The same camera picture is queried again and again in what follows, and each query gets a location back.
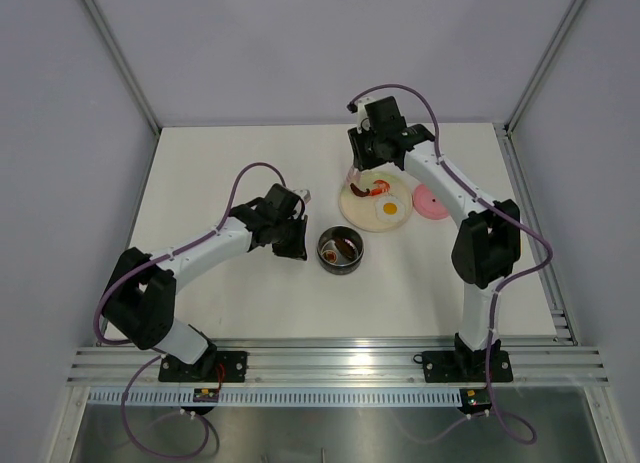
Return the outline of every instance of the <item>bowl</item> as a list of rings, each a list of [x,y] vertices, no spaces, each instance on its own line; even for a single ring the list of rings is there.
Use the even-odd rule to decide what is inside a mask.
[[[333,226],[320,235],[316,253],[329,273],[348,275],[360,266],[364,242],[353,228]]]

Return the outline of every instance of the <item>white table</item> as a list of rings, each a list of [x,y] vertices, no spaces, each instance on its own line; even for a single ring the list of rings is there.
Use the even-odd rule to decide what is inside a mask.
[[[176,315],[212,338],[439,337],[453,335],[462,312],[462,281],[451,264],[457,234],[451,219],[413,213],[388,233],[361,232],[360,268],[334,276],[315,245],[330,226],[347,224],[338,192],[352,156],[353,125],[165,128],[153,162],[132,246],[143,251],[179,243],[222,215],[231,184],[246,164],[266,161],[290,188],[308,188],[307,252],[299,262],[259,248],[206,273],[177,297]],[[444,152],[497,199],[513,198],[491,124],[443,124]],[[417,181],[405,175],[410,188]],[[264,196],[275,175],[251,170],[236,204]],[[533,264],[523,236],[515,270]],[[503,336],[555,336],[538,276],[510,285],[502,297]],[[116,336],[110,328],[108,335]]]

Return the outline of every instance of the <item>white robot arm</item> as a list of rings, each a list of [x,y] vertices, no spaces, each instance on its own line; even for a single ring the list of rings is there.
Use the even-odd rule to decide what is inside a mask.
[[[264,198],[231,210],[224,226],[199,234],[181,245],[144,254],[126,250],[118,260],[108,288],[135,268],[164,259],[128,279],[107,300],[102,315],[142,350],[158,349],[196,367],[215,356],[215,345],[202,333],[174,317],[175,296],[214,266],[259,246],[271,245],[276,256],[306,260],[305,204],[307,190],[276,184]]]
[[[471,354],[479,354],[478,351],[487,346],[494,288],[511,273],[513,263],[520,257],[519,230],[495,217],[462,191],[443,169],[442,160],[474,188],[479,197],[496,202],[446,156],[436,157],[434,136],[423,125],[407,127],[394,98],[362,98],[350,110],[358,116],[357,127],[348,132],[354,168],[363,171],[394,163],[427,186],[458,227],[452,261],[465,286],[462,325],[456,344],[461,342]],[[519,220],[519,210],[513,201],[496,202],[496,205]]]

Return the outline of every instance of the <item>toy fried egg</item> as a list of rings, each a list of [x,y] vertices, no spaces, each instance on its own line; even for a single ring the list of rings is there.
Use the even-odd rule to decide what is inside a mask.
[[[376,201],[376,217],[385,223],[398,223],[407,214],[407,210],[398,198],[393,195],[384,195]]]

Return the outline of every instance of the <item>cable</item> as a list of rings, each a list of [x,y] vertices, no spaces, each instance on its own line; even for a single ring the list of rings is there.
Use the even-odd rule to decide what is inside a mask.
[[[417,443],[418,445],[432,445],[434,443],[437,443],[438,441],[440,441],[443,438],[445,438],[453,430],[455,430],[458,426],[462,425],[463,423],[466,423],[467,421],[474,420],[476,418],[496,416],[496,413],[495,413],[494,410],[485,410],[485,412],[483,412],[483,413],[474,413],[474,414],[466,415],[465,417],[454,421],[445,430],[443,430],[442,432],[440,432],[439,434],[437,434],[433,438],[423,439],[423,438],[418,438],[417,436],[414,436],[411,433],[409,433],[409,431],[404,426],[402,426],[402,423],[400,422],[400,420],[399,420],[398,416],[395,414],[395,412],[393,410],[390,410],[390,411],[391,411],[391,416],[393,417],[393,420],[394,420],[394,423],[395,423],[396,427],[404,434],[404,436],[408,440],[412,441],[413,443]],[[513,420],[519,421],[523,425],[529,427],[529,423],[524,418],[522,418],[521,416],[518,416],[518,415],[516,415],[514,413],[510,413],[508,411],[503,411],[502,415],[504,417],[511,418]]]
[[[224,210],[224,214],[222,215],[222,219],[220,220],[220,222],[218,223],[218,225],[211,230],[210,232],[204,234],[203,236],[201,236],[200,238],[198,238],[197,240],[192,241],[191,243],[188,243],[180,248],[178,248],[177,250],[175,250],[173,252],[173,256],[178,256],[182,253],[184,253],[185,251],[189,251],[191,248],[194,248],[196,246],[198,246],[199,244],[207,241],[208,239],[214,237],[215,235],[218,234],[218,232],[222,229],[222,227],[224,226],[224,224],[227,221],[227,218],[229,217],[229,213],[231,212],[231,207],[233,206],[233,200],[236,196],[236,191],[238,189],[238,184],[240,183],[240,180],[242,179],[242,177],[244,176],[244,174],[249,171],[251,168],[255,168],[256,166],[264,166],[266,168],[269,168],[271,170],[273,170],[276,175],[278,175],[278,178],[280,178],[280,181],[282,182],[282,186],[287,186],[284,182],[284,177],[282,176],[282,173],[280,173],[280,171],[278,171],[278,169],[275,166],[270,165],[269,163],[264,163],[262,161],[258,161],[255,163],[251,163],[250,165],[245,166],[240,173],[238,173],[238,176],[236,176],[235,181],[233,182],[233,186],[231,187],[231,193],[229,194],[229,200],[227,201],[227,207]],[[126,345],[127,343],[131,343],[130,340],[112,340],[109,338],[106,338],[103,334],[102,331],[100,331],[100,317],[102,316],[102,310],[104,309],[104,306],[107,304],[107,301],[109,301],[109,298],[111,298],[111,296],[113,295],[113,293],[120,288],[127,280],[129,280],[130,278],[136,276],[138,273],[143,272],[144,270],[146,270],[147,268],[152,267],[153,265],[157,265],[158,263],[162,263],[163,261],[168,260],[169,258],[171,258],[172,256],[170,254],[166,254],[166,255],[162,255],[159,256],[157,258],[154,258],[140,266],[135,267],[133,270],[129,271],[128,273],[124,274],[123,276],[121,276],[118,280],[116,280],[116,282],[111,285],[107,291],[104,292],[104,294],[102,295],[102,297],[100,298],[100,301],[98,302],[98,306],[96,307],[96,311],[93,314],[93,332],[96,335],[96,338],[98,339],[98,341],[104,345]]]
[[[194,397],[193,398],[194,402],[197,402],[197,403],[198,402],[214,402],[214,403],[218,402],[218,397],[220,396],[220,391],[222,390],[222,383],[224,382],[224,379],[227,376],[227,372],[224,369],[224,365],[222,365],[221,363],[218,363],[218,365],[216,366],[216,375],[218,375],[218,388],[216,388],[213,391],[213,395]]]
[[[180,416],[181,413],[178,411],[172,411],[170,413],[165,413],[164,415],[159,416],[158,418],[156,418],[155,420],[153,420],[151,423],[149,423],[147,426],[145,426],[142,430],[138,431],[138,434],[140,433],[146,433],[149,430],[153,429],[154,427],[156,427],[159,423],[162,423],[163,421],[166,420],[170,420],[175,418],[176,416]],[[213,435],[214,440],[216,440],[216,450],[213,453],[214,455],[216,453],[218,453],[218,451],[220,450],[220,435],[218,435],[218,432],[216,431],[215,427],[213,426],[213,424],[209,421],[207,421],[207,426],[209,426],[209,431],[211,432],[211,434]],[[97,428],[96,428],[96,432],[98,435],[98,439],[100,440],[100,443],[102,443],[103,446],[105,446],[107,449],[111,450],[111,451],[116,451],[119,450],[121,448],[124,448],[127,445],[131,444],[131,440],[130,439],[126,439],[124,441],[120,441],[118,443],[111,443],[108,441],[107,436],[104,434],[104,426],[106,424],[104,423],[104,421],[100,421],[100,418],[97,418]]]
[[[391,411],[391,416],[392,416],[392,418],[394,420],[394,423],[395,423],[396,427],[410,441],[412,441],[414,443],[417,443],[418,445],[432,445],[434,443],[437,443],[438,441],[440,441],[443,438],[445,438],[449,433],[451,433],[453,430],[455,430],[461,424],[466,423],[467,421],[475,419],[475,418],[480,418],[482,416],[486,416],[485,413],[475,413],[473,415],[468,415],[468,416],[462,417],[462,418],[454,421],[453,423],[451,423],[451,425],[449,425],[447,428],[445,428],[442,432],[440,432],[439,434],[437,434],[433,438],[423,439],[423,438],[418,438],[417,436],[414,436],[411,433],[409,433],[409,431],[407,429],[405,429],[404,426],[402,426],[402,423],[398,419],[398,416],[396,415],[396,413],[393,410],[390,410],[390,411]]]
[[[163,460],[171,460],[171,461],[190,460],[191,458],[198,456],[202,452],[202,450],[204,450],[204,447],[207,446],[207,443],[209,442],[209,431],[210,431],[209,421],[203,416],[200,416],[197,413],[191,412],[191,417],[192,418],[195,417],[200,423],[202,423],[202,426],[204,427],[204,439],[202,440],[202,443],[198,448],[193,450],[191,453],[187,453],[185,455],[167,455],[165,453],[158,453],[157,451],[154,451],[151,448],[143,445],[133,434],[133,432],[131,431],[131,428],[129,427],[129,422],[127,421],[126,402],[127,402],[127,399],[129,398],[129,390],[133,386],[133,383],[136,381],[138,376],[140,376],[144,370],[149,368],[151,365],[153,365],[155,362],[157,362],[161,358],[162,358],[162,355],[158,355],[152,358],[151,360],[149,360],[144,365],[142,365],[138,369],[138,371],[136,371],[134,375],[131,377],[131,380],[129,380],[129,383],[127,383],[127,386],[124,389],[124,392],[122,393],[122,399],[120,400],[120,416],[122,418],[122,426],[124,427],[124,431],[127,434],[127,437],[129,438],[131,443],[133,443],[133,445],[143,453],[146,453],[151,456],[155,456],[156,458],[161,458]],[[171,415],[182,416],[182,413],[172,413]],[[167,418],[168,416],[166,415],[160,417],[160,419],[167,419]]]
[[[447,162],[442,158],[442,152],[440,150],[440,125],[438,125],[438,119],[436,118],[436,115],[435,115],[433,109],[431,108],[431,105],[429,104],[429,102],[427,102],[425,97],[422,96],[419,92],[417,92],[413,88],[410,88],[410,87],[405,86],[405,85],[400,85],[400,84],[395,84],[395,83],[388,83],[388,84],[384,84],[384,85],[374,86],[372,88],[369,88],[368,90],[363,91],[362,93],[358,94],[355,98],[353,98],[349,102],[349,104],[350,105],[351,104],[355,104],[356,100],[362,98],[365,95],[368,95],[369,93],[371,93],[373,91],[387,89],[387,88],[395,88],[395,89],[407,91],[407,92],[411,93],[412,95],[414,95],[416,98],[418,98],[420,100],[420,102],[424,105],[424,107],[426,108],[427,112],[429,113],[429,117],[431,118],[431,121],[432,121],[433,127],[434,127],[434,136],[435,136],[434,149],[435,149],[436,157],[438,159],[438,164],[442,165],[442,168],[445,170],[445,172],[458,185],[460,185],[460,187],[465,192],[467,192],[474,200],[476,200],[478,203],[480,203],[486,209],[488,209],[491,212],[493,212],[494,214],[498,215],[500,218],[508,221],[510,224],[512,224],[515,227],[517,227],[518,229],[524,231],[527,235],[531,236],[533,239],[535,239],[537,242],[539,242],[547,252],[546,258],[541,263],[505,278],[504,280],[502,280],[496,286],[496,288],[494,290],[494,293],[493,293],[493,297],[491,299],[491,306],[490,306],[490,310],[489,310],[489,335],[487,337],[487,356],[485,357],[485,373],[486,373],[486,378],[487,378],[487,380],[486,380],[486,382],[487,382],[487,391],[489,393],[489,398],[491,399],[491,404],[493,405],[493,413],[495,414],[496,418],[498,418],[498,421],[500,422],[500,425],[502,426],[502,428],[504,429],[505,433],[510,438],[512,438],[513,440],[517,441],[518,443],[522,443],[523,445],[533,445],[533,444],[536,443],[536,441],[538,441],[538,435],[537,435],[537,432],[536,432],[535,428],[533,427],[533,425],[531,425],[531,423],[529,423],[527,420],[525,420],[524,418],[522,418],[522,417],[520,417],[518,415],[514,415],[514,414],[511,414],[511,413],[507,413],[507,412],[502,412],[498,408],[495,391],[494,391],[493,386],[491,384],[491,373],[489,371],[490,370],[490,357],[491,357],[491,343],[493,341],[493,333],[495,331],[496,310],[497,310],[497,306],[498,306],[498,298],[500,296],[500,292],[509,283],[511,283],[512,281],[515,281],[515,280],[517,280],[519,278],[522,278],[523,276],[527,276],[527,275],[530,275],[532,273],[535,273],[536,271],[541,270],[542,268],[547,266],[551,262],[551,260],[553,259],[553,248],[551,247],[551,244],[547,240],[545,240],[541,235],[539,235],[538,233],[533,231],[531,228],[529,228],[528,226],[520,223],[517,220],[514,220],[509,215],[505,214],[504,212],[500,211],[498,208],[493,206],[491,203],[489,203],[489,202],[485,201],[484,199],[478,197],[478,194],[473,190],[473,188],[471,188],[469,185],[467,185],[456,174],[456,172],[453,171],[451,169],[451,167],[449,167]],[[507,415],[509,415],[509,417],[511,417],[511,418],[514,418],[514,419],[520,421],[523,425],[525,425],[529,429],[529,431],[531,432],[531,438],[525,439],[525,438],[522,438],[519,435],[515,434],[507,426],[507,424],[504,421],[504,417],[507,416]]]
[[[304,216],[304,212],[307,209],[307,205],[304,202],[304,198],[302,198],[300,195],[298,195],[298,200],[300,200],[300,214],[298,215],[298,220],[301,220]]]

